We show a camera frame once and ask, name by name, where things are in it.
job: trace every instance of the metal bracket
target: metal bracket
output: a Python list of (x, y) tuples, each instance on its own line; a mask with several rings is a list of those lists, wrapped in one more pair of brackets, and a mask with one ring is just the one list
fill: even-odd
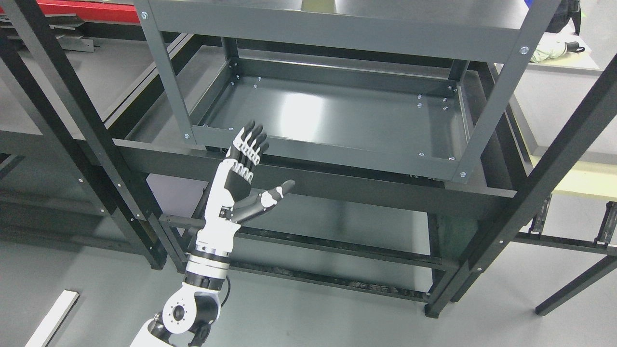
[(536, 216), (531, 220), (531, 226), (529, 227), (530, 235), (538, 235), (542, 234), (544, 230), (544, 224), (546, 223), (546, 216), (549, 214), (549, 206), (550, 199), (553, 197), (553, 194), (549, 195), (546, 199), (544, 199), (544, 203), (542, 204), (542, 208), (540, 208), (540, 212), (536, 214)]
[(598, 236), (594, 239), (596, 247), (608, 247), (613, 238), (615, 227), (617, 225), (617, 203), (609, 201), (607, 203), (607, 211), (604, 213), (604, 219), (602, 219), (602, 225)]

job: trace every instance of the umbrella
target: umbrella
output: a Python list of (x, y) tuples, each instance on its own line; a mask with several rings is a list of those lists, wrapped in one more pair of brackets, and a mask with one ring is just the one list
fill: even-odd
[(580, 47), (578, 42), (540, 42), (533, 56), (531, 56), (531, 62), (558, 58), (566, 54), (566, 52), (580, 53), (583, 51), (585, 51), (585, 47)]

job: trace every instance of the cable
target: cable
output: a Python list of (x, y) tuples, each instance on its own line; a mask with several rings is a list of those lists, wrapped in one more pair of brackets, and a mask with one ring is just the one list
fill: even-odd
[(223, 307), (223, 305), (225, 305), (225, 303), (227, 302), (227, 299), (229, 299), (230, 293), (231, 293), (230, 277), (229, 276), (225, 276), (225, 279), (227, 280), (227, 294), (225, 295), (225, 299), (223, 299), (223, 303), (221, 303), (221, 307)]

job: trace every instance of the red panel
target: red panel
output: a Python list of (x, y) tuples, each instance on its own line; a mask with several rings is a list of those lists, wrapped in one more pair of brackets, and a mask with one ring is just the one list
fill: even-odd
[(37, 2), (44, 14), (74, 13), (83, 20), (139, 23), (137, 12), (132, 5), (66, 0), (37, 0)]

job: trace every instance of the robotic arm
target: robotic arm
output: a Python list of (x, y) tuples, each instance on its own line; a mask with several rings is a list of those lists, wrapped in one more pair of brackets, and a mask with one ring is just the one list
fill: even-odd
[(233, 237), (241, 223), (273, 209), (295, 182), (288, 180), (257, 196), (249, 196), (252, 169), (268, 149), (263, 127), (249, 122), (233, 140), (209, 185), (205, 226), (197, 232), (181, 287), (165, 303), (163, 311), (148, 320), (131, 347), (169, 347), (172, 334), (190, 331), (189, 346), (200, 347), (218, 319), (221, 290), (230, 266)]

